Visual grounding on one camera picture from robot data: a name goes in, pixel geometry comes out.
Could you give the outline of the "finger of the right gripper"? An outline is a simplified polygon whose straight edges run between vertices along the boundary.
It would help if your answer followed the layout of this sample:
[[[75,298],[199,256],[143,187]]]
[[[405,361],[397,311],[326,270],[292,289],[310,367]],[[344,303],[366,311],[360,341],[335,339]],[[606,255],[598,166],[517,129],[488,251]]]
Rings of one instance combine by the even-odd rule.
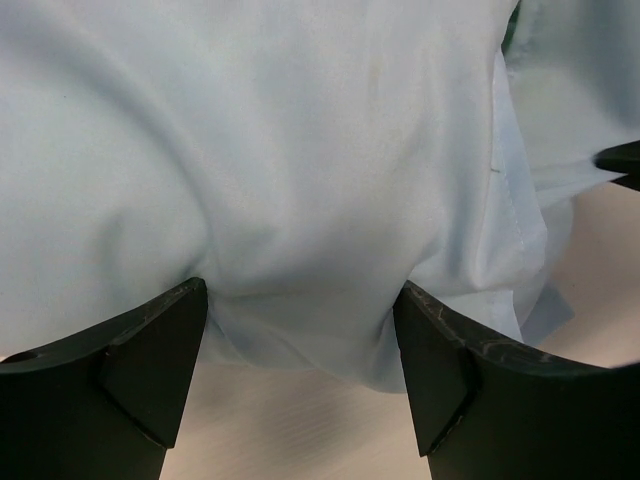
[[[597,168],[619,174],[613,183],[630,190],[640,190],[640,141],[614,146],[599,152]]]

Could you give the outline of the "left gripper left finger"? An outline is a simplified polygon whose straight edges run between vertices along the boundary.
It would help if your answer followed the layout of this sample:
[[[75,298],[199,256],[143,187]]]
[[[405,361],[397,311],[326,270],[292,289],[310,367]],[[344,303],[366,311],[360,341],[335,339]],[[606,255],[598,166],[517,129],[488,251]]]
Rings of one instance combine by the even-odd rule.
[[[4,479],[157,479],[203,337],[191,278],[112,319],[1,362]]]

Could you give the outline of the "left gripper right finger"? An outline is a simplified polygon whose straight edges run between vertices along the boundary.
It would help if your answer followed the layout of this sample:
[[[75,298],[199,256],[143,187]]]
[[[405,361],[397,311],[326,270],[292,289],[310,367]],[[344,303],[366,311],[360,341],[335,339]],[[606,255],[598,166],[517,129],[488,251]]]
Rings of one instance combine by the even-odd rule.
[[[530,347],[413,283],[394,322],[419,453],[435,479],[635,479],[639,368]]]

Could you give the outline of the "light blue pillowcase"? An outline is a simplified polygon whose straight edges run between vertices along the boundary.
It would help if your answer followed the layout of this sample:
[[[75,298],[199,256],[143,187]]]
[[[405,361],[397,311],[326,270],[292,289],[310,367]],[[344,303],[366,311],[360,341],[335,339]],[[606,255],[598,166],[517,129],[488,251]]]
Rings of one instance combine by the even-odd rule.
[[[566,319],[572,200],[638,136],[635,1],[5,1],[1,352],[197,276],[211,360],[400,392],[406,282]]]

